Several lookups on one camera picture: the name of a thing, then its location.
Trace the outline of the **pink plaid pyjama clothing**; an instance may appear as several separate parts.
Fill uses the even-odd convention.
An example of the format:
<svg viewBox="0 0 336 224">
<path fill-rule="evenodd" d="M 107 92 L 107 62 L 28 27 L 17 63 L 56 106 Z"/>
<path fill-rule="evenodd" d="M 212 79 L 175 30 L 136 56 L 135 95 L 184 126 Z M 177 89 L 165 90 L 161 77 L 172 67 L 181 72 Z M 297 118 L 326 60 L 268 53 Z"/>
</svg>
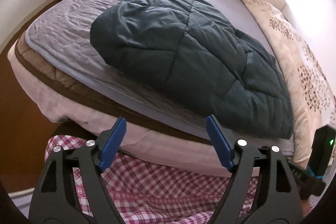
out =
<svg viewBox="0 0 336 224">
<path fill-rule="evenodd" d="M 123 153 L 101 177 L 125 223 L 207 223 L 229 183 Z"/>
</svg>

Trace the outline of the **white mattress with brown trim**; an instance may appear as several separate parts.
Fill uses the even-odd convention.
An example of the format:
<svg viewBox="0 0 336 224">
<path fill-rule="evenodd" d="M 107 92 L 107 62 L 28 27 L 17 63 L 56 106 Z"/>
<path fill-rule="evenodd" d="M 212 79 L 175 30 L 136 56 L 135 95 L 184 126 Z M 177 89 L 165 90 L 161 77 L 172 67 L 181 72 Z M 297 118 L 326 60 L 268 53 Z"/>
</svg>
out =
<svg viewBox="0 0 336 224">
<path fill-rule="evenodd" d="M 130 156 L 210 176 L 229 177 L 202 129 L 183 132 L 128 109 L 55 68 L 31 49 L 21 35 L 7 58 L 22 89 L 53 123 L 73 121 L 94 135 L 127 120 L 121 150 Z"/>
</svg>

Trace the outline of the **grey quilted bed cover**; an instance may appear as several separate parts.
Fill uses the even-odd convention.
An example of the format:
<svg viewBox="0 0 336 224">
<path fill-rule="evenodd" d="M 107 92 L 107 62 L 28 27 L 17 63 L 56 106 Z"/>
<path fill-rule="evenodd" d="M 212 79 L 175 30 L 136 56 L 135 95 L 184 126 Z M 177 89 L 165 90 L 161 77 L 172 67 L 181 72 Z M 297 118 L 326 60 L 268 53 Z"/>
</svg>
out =
<svg viewBox="0 0 336 224">
<path fill-rule="evenodd" d="M 64 0 L 29 26 L 27 45 L 46 61 L 58 93 L 82 105 L 166 135 L 207 139 L 205 119 L 105 63 L 89 41 L 93 21 L 123 0 Z M 257 22 L 240 0 L 205 0 L 270 52 Z"/>
</svg>

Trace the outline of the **floral cream duvet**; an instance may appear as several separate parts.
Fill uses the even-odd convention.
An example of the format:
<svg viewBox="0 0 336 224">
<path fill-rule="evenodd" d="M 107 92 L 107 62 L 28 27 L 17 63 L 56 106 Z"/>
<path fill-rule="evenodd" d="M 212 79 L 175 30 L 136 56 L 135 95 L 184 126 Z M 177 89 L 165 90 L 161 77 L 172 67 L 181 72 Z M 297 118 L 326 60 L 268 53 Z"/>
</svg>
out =
<svg viewBox="0 0 336 224">
<path fill-rule="evenodd" d="M 335 127 L 335 96 L 313 52 L 280 10 L 263 0 L 241 0 L 269 42 L 290 94 L 293 161 L 307 167 L 317 129 Z"/>
</svg>

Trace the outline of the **dark teal puffer jacket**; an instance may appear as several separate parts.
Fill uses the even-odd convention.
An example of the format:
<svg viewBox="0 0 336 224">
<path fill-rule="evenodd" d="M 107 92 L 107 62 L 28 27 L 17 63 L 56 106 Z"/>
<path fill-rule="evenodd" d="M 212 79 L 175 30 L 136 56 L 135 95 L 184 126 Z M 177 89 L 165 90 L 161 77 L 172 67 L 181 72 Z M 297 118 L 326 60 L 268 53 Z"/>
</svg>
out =
<svg viewBox="0 0 336 224">
<path fill-rule="evenodd" d="M 294 118 L 275 58 L 205 0 L 123 0 L 92 23 L 104 61 L 226 128 L 289 139 Z"/>
</svg>

